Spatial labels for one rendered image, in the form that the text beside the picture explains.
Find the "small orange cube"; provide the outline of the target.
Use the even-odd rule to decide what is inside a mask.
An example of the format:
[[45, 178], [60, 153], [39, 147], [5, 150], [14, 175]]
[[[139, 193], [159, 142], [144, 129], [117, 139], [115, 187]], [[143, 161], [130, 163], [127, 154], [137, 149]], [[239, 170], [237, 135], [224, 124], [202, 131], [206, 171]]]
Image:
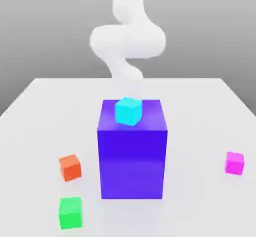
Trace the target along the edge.
[[58, 161], [65, 182], [82, 177], [81, 163], [75, 154], [59, 158]]

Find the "small cyan cube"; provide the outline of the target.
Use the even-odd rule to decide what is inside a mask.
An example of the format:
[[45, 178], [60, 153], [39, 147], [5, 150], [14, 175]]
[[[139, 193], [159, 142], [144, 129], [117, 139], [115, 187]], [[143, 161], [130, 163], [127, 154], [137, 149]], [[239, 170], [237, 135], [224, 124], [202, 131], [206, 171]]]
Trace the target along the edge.
[[142, 119], [142, 100], [123, 97], [115, 104], [115, 121], [127, 126], [135, 126]]

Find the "small magenta cube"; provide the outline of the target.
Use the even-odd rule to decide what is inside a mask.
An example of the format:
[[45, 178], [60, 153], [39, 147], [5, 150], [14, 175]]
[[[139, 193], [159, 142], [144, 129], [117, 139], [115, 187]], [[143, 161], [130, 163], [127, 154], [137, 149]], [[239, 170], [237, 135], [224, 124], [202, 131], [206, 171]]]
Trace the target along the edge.
[[228, 151], [225, 160], [225, 172], [241, 176], [245, 166], [245, 159], [242, 153]]

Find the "small green cube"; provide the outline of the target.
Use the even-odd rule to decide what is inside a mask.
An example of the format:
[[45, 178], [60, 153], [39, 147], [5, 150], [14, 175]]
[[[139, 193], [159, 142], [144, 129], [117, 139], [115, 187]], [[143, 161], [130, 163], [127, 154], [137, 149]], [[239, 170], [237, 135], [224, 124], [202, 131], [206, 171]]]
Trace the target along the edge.
[[61, 198], [58, 218], [62, 230], [81, 228], [83, 225], [81, 197]]

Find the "large purple box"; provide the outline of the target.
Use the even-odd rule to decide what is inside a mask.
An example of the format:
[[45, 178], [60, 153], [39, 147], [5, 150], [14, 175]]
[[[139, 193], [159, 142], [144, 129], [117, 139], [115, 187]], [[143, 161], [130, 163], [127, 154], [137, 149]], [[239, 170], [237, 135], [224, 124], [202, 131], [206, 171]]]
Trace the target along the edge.
[[163, 197], [168, 128], [160, 100], [143, 100], [135, 126], [115, 121], [116, 100], [102, 102], [97, 143], [102, 199]]

